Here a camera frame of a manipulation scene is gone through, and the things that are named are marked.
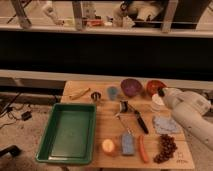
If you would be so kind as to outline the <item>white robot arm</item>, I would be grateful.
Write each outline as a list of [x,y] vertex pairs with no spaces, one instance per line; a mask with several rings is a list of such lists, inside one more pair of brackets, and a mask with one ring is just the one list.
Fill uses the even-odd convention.
[[196,92],[177,88],[159,88],[158,95],[171,110],[172,118],[213,151],[213,123],[203,118],[211,102]]

